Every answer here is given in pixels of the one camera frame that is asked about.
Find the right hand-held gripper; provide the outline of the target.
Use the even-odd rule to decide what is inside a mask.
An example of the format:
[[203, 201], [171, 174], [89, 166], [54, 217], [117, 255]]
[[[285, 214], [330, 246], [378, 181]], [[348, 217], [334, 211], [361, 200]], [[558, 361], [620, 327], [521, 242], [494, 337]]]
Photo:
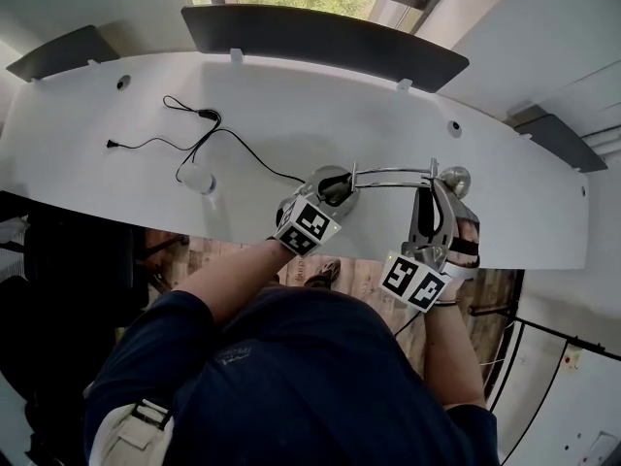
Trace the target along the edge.
[[[434, 232], [435, 208], [439, 223]], [[401, 251], [389, 251], [382, 274], [380, 289], [397, 300], [427, 313], [452, 283], [445, 271], [447, 256], [454, 238], [455, 209], [459, 204], [453, 191], [443, 181], [433, 181], [429, 187], [416, 190], [408, 238]]]

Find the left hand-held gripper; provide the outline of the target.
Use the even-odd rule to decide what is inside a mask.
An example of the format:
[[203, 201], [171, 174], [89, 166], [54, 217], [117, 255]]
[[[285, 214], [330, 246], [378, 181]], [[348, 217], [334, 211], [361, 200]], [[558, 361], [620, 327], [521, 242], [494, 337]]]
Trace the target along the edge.
[[307, 256], [342, 229], [341, 206], [357, 198], [349, 172], [313, 174], [280, 202], [275, 239], [298, 256]]

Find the person's left forearm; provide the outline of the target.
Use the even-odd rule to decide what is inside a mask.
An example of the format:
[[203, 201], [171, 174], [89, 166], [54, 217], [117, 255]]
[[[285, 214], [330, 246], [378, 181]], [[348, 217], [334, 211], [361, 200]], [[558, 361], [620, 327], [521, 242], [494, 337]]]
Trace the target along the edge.
[[175, 291], [201, 300], [215, 324], [230, 320], [296, 257], [275, 239], [219, 257], [181, 281]]

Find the person's right forearm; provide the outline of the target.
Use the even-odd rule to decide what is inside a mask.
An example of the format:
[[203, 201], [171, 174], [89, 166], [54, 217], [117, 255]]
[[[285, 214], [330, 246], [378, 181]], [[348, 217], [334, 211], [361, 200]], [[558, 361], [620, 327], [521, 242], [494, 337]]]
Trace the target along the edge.
[[[454, 280], [440, 300], [458, 299], [462, 280]], [[483, 379], [459, 305], [432, 307], [424, 317], [424, 382], [445, 409], [486, 408]]]

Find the person's right hand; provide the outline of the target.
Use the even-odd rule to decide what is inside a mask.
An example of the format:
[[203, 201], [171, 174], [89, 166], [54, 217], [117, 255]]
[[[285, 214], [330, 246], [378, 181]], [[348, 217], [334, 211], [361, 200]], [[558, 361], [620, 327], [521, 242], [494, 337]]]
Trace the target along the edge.
[[458, 217], [456, 223], [457, 236], [452, 240], [447, 260], [457, 266], [478, 267], [479, 224], [464, 217]]

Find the person's shoe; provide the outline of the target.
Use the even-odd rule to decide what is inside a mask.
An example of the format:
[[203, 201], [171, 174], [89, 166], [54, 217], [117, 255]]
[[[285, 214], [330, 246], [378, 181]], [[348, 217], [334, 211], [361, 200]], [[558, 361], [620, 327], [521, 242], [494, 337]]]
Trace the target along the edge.
[[342, 263], [339, 258], [334, 258], [325, 262], [314, 275], [305, 281], [304, 287], [330, 290], [334, 282], [339, 278], [341, 266]]

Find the short dark divider panel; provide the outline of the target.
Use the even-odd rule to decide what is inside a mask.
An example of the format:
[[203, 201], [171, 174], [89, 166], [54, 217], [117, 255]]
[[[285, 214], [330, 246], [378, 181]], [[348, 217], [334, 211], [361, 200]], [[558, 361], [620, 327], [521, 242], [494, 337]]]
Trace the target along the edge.
[[87, 25], [30, 51], [9, 64], [6, 70], [25, 82], [39, 81], [69, 70], [85, 67], [90, 61], [103, 63], [120, 59], [94, 25]]
[[508, 115], [505, 124], [581, 173], [607, 169], [603, 159], [571, 128], [538, 105]]

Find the long dark divider panel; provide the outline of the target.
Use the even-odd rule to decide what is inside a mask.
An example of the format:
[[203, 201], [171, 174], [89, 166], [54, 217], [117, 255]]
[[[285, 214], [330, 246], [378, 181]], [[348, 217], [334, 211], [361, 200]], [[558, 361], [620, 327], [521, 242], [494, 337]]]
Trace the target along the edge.
[[196, 49], [320, 64], [435, 93], [469, 67], [467, 57], [409, 33], [307, 9], [225, 4], [181, 9]]

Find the person's navy shirt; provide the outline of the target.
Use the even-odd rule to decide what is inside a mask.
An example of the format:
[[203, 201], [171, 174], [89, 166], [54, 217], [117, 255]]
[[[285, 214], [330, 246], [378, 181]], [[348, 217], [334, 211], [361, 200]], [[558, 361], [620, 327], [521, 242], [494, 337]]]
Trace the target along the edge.
[[113, 410], [169, 410], [164, 466], [500, 466], [497, 424], [445, 409], [368, 305], [271, 287], [224, 327], [182, 291], [125, 332], [91, 387], [84, 448]]

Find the black-framed whiteboard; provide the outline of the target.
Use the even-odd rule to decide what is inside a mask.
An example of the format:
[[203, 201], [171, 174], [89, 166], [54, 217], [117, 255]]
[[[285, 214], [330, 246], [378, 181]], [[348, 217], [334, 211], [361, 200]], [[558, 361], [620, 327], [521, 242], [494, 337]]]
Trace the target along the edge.
[[[621, 316], [522, 307], [490, 399], [501, 466], [621, 462]], [[583, 349], [574, 372], [568, 347]]]

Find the black office chair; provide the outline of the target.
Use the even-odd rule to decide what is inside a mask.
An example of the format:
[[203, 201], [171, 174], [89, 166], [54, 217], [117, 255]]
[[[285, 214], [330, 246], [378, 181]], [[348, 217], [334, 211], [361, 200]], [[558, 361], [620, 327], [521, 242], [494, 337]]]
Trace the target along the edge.
[[24, 276], [0, 282], [0, 373], [34, 406], [78, 405], [147, 303], [144, 233], [0, 191], [0, 222], [12, 217], [29, 227]]

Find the person's beige trousers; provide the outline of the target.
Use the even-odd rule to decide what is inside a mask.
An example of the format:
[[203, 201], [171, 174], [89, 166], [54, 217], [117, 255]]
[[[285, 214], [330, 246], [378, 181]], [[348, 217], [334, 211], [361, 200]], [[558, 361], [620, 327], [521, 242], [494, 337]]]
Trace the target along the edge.
[[163, 466], [175, 421], [143, 399], [110, 411], [95, 435], [88, 466]]

